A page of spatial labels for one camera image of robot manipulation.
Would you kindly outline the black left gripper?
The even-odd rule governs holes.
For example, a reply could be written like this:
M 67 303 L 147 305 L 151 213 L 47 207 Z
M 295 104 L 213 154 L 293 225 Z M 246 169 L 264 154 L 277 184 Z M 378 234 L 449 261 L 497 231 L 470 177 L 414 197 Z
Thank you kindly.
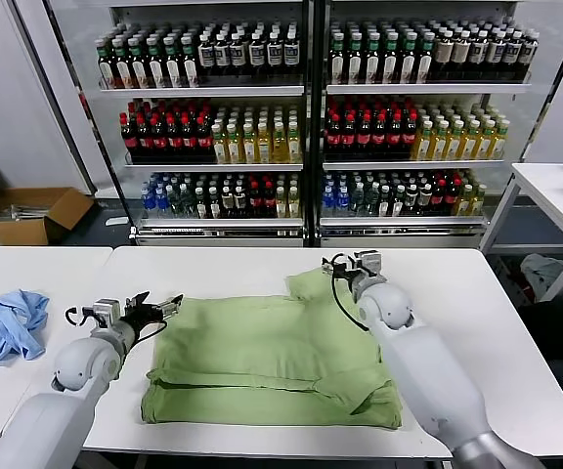
M 126 299 L 123 321 L 134 331 L 135 337 L 140 337 L 142 330 L 150 324 L 164 324 L 163 317 L 173 317 L 178 314 L 183 294 L 167 299 L 155 305 L 143 305 L 149 292 L 141 292 Z

